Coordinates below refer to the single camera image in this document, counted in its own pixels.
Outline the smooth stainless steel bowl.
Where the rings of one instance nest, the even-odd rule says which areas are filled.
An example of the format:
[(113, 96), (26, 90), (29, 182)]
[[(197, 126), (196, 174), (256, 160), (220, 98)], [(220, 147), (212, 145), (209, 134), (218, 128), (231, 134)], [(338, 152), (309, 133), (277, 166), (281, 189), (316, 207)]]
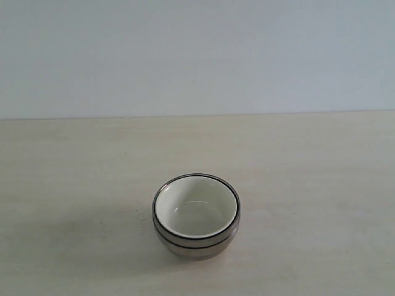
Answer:
[(158, 231), (156, 231), (156, 235), (164, 247), (175, 256), (185, 260), (204, 261), (216, 257), (225, 251), (237, 235), (237, 231), (233, 231), (226, 239), (208, 247), (184, 247), (170, 242)]

